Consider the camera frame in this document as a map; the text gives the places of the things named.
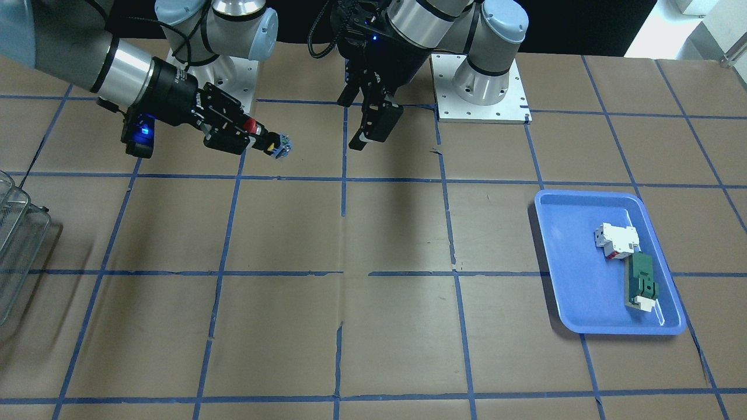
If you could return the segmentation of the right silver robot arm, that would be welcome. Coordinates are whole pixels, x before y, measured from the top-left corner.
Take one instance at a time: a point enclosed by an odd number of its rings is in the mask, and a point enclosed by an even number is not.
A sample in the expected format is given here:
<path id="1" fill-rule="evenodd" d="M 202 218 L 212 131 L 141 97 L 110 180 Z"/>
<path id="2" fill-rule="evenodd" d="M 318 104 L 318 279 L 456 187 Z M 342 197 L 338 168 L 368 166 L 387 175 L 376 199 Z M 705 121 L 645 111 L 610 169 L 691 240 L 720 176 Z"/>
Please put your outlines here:
<path id="1" fill-rule="evenodd" d="M 277 41 L 277 12 L 264 1 L 157 1 L 151 23 L 170 43 L 155 57 L 107 31 L 112 1 L 3 1 L 2 55 L 85 89 L 124 116 L 129 155 L 149 159 L 155 122 L 187 124 L 204 144 L 280 159 L 287 135 L 250 116 L 253 72 Z"/>

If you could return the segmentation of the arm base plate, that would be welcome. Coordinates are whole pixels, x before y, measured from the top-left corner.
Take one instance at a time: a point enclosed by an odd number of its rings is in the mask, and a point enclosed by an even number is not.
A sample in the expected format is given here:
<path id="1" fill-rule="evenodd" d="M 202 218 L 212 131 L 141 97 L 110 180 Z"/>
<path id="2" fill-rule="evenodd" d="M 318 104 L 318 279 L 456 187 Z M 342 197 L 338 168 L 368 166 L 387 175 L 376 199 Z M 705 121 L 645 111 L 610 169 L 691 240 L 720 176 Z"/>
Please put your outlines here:
<path id="1" fill-rule="evenodd" d="M 213 83 L 238 99 L 246 114 L 251 111 L 259 71 L 258 61 L 248 59 L 247 55 L 236 57 L 221 54 L 205 44 L 184 46 L 181 50 L 173 46 L 164 61 L 194 75 L 200 87 L 206 82 Z"/>
<path id="2" fill-rule="evenodd" d="M 499 76 L 479 74 L 465 55 L 436 53 L 431 69 L 438 119 L 449 123 L 531 123 L 516 62 Z"/>

